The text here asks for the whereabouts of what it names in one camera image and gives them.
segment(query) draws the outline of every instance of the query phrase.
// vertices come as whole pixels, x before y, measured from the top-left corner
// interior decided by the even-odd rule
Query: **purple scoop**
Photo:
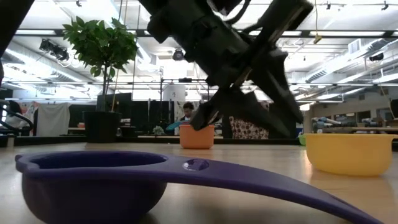
[[[168,182],[279,198],[352,223],[382,223],[311,185],[228,162],[132,151],[26,154],[16,162],[26,204],[48,224],[134,223],[156,205]]]

